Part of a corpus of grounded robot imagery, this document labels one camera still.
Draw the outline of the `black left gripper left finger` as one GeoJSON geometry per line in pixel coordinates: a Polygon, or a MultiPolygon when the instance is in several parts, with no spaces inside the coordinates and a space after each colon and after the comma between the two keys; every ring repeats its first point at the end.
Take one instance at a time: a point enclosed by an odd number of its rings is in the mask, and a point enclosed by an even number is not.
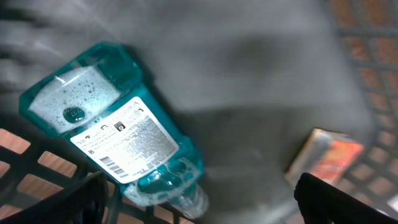
{"type": "Polygon", "coordinates": [[[1,220],[2,224],[102,223],[108,184],[95,172],[39,203],[1,220]]]}

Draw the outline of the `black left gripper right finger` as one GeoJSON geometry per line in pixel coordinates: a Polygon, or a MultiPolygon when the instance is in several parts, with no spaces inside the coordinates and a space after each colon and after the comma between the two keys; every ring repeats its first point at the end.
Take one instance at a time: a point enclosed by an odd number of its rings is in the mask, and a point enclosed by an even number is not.
{"type": "Polygon", "coordinates": [[[397,224],[396,219],[307,172],[295,186],[294,199],[305,224],[397,224]]]}

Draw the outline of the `small orange box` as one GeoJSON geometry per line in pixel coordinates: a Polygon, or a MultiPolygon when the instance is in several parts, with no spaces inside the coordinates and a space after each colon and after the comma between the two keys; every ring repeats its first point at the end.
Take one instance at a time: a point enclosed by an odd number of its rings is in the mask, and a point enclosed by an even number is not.
{"type": "Polygon", "coordinates": [[[347,134],[315,128],[287,169],[285,179],[296,185],[300,176],[308,172],[333,185],[363,149],[347,134]]]}

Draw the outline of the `teal mouthwash bottle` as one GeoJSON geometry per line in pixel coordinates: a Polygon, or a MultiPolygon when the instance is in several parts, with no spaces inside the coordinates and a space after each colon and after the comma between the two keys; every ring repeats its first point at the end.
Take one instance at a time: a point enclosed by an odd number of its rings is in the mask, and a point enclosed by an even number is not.
{"type": "Polygon", "coordinates": [[[121,44],[100,42],[23,92],[19,112],[83,152],[136,205],[169,203],[199,218],[208,208],[202,156],[145,77],[121,44]]]}

